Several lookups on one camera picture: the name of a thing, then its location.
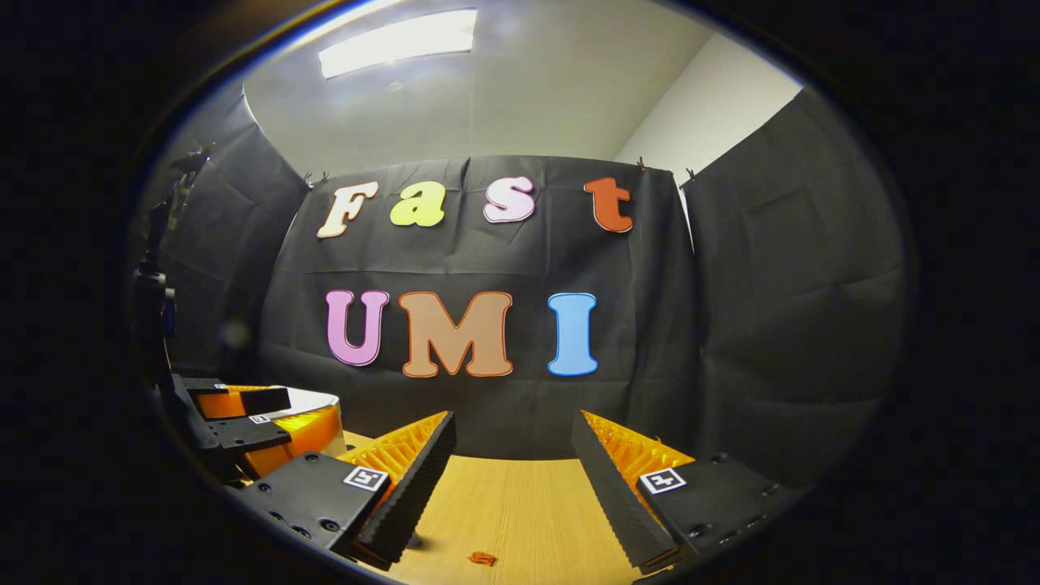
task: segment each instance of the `small orange object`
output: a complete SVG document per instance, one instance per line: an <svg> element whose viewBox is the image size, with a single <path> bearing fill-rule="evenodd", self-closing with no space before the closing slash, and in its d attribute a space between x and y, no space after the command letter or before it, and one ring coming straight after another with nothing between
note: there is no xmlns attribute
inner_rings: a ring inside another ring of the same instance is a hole
<svg viewBox="0 0 1040 585"><path fill-rule="evenodd" d="M477 564L486 564L488 566L491 566L495 564L495 561L498 559L496 559L494 555L476 552L469 556L469 560Z"/></svg>

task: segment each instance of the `table surface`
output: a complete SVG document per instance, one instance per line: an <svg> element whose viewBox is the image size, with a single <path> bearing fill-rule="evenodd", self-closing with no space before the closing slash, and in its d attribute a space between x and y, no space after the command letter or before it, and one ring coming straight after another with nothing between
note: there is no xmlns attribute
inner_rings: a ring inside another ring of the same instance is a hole
<svg viewBox="0 0 1040 585"><path fill-rule="evenodd" d="M343 432L347 444L371 439ZM410 585L629 585L629 565L577 459L520 461L452 455L419 519L419 549L388 571ZM494 566L469 560L497 557Z"/></svg>

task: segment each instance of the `fluorescent light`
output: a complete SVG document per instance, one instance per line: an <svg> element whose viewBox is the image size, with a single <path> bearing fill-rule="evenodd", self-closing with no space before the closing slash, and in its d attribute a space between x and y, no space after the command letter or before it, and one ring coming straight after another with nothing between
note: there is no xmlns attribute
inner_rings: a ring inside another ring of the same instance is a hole
<svg viewBox="0 0 1040 585"><path fill-rule="evenodd" d="M326 79L398 59L473 48L476 10L452 10L370 30L318 52Z"/></svg>
<svg viewBox="0 0 1040 585"><path fill-rule="evenodd" d="M354 22L361 17L368 16L376 10L382 10L383 8L388 8L394 4L400 3L402 0L371 0L371 2L365 2L364 4L350 8L349 10L343 12L342 15L332 19L331 21L312 29L311 31L302 34L295 41L293 41L288 49L296 49L308 43L315 41L329 34L333 30L343 26L348 22Z"/></svg>

